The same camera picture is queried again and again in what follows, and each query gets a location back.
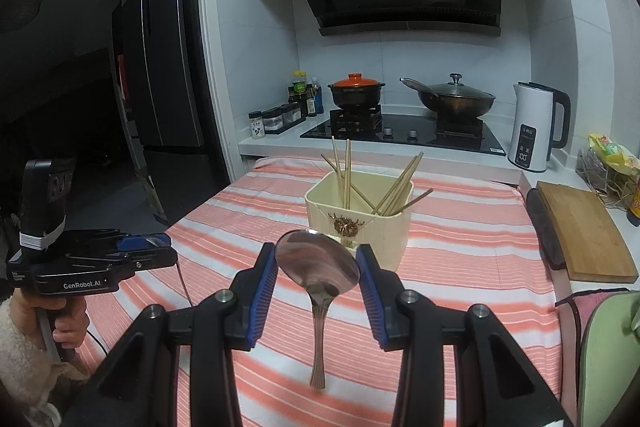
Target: wire basket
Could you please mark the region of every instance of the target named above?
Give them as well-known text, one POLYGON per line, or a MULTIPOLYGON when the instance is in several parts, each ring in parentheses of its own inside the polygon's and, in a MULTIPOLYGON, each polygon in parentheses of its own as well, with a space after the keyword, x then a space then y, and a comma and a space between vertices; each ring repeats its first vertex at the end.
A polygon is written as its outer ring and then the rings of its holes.
POLYGON ((592 149, 578 152, 575 171, 604 206, 622 210, 629 208, 636 191, 637 176, 627 176, 604 165, 592 149))

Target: black refrigerator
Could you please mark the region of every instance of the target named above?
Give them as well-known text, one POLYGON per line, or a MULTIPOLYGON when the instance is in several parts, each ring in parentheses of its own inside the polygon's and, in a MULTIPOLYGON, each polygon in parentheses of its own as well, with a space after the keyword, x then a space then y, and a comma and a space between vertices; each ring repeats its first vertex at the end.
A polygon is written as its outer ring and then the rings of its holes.
POLYGON ((198 63, 197 5, 189 3, 197 0, 126 0, 122 5, 131 107, 169 225, 229 183, 209 84, 198 63), (186 25, 191 32, 185 32, 186 25))

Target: striped tablecloth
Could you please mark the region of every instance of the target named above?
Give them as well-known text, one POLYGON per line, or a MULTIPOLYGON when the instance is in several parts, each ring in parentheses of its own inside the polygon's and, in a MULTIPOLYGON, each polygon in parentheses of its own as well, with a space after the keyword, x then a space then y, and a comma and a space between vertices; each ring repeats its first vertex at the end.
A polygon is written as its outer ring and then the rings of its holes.
MULTIPOLYGON (((199 302, 253 266, 263 242, 307 226, 304 194, 328 171, 307 158, 265 158, 168 230, 191 298, 199 302)), ((398 175, 395 169, 354 166, 398 175)), ((405 287, 436 304, 466 310, 488 304, 559 394, 561 341, 553 286, 520 193, 508 185, 417 173, 409 243, 398 268, 405 287)), ((188 306, 175 267, 138 273, 114 294, 88 298, 90 327, 111 347, 149 303, 188 306)), ((234 352, 245 427, 386 426, 392 418, 401 353, 373 340, 358 287, 331 305, 324 358, 326 390, 308 385, 313 359, 311 305, 280 272, 264 334, 250 353, 234 352)), ((102 354, 87 337, 82 358, 102 354)), ((178 425, 189 423, 188 351, 180 359, 178 425)), ((446 424, 453 426, 453 351, 445 352, 446 424)))

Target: metal spoon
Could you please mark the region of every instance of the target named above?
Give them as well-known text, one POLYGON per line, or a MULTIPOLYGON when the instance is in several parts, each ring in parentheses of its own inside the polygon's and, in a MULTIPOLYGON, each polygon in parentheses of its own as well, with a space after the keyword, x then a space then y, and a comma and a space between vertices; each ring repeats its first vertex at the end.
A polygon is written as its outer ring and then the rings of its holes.
POLYGON ((276 261, 282 271, 311 298, 314 318, 314 367, 309 384, 324 389, 324 323, 334 299, 360 279, 353 256, 337 241, 316 230, 292 230, 276 244, 276 261))
POLYGON ((400 82, 402 82, 406 87, 410 87, 411 89, 415 89, 416 91, 428 92, 431 96, 438 96, 438 93, 435 92, 431 87, 424 85, 417 80, 412 78, 401 78, 400 82))

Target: wooden chopsticks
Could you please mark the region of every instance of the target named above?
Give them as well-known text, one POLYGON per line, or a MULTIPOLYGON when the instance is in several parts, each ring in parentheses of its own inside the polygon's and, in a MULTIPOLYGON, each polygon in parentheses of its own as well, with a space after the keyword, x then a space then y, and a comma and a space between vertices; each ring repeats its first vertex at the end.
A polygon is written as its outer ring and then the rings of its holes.
POLYGON ((406 210, 412 204, 417 203, 423 198, 427 197, 433 192, 432 188, 425 190, 420 196, 414 198, 406 204, 402 204, 402 195, 406 194, 406 190, 410 187, 411 178, 414 175, 422 156, 424 153, 420 152, 414 156, 409 164, 404 168, 398 179, 391 185, 391 188, 386 192, 377 205, 373 205, 371 201, 359 190, 351 181, 351 140, 347 140, 346 149, 344 154, 344 172, 340 169, 340 159, 338 157, 338 148, 335 142, 335 137, 331 137, 332 145, 334 147, 334 159, 335 164, 331 162, 324 154, 321 154, 324 161, 326 161, 331 168, 335 171, 338 177, 338 190, 342 197, 342 207, 346 209, 351 208, 351 189, 361 197, 365 203, 371 208, 371 214, 378 214, 379 216, 395 216, 400 212, 406 210))

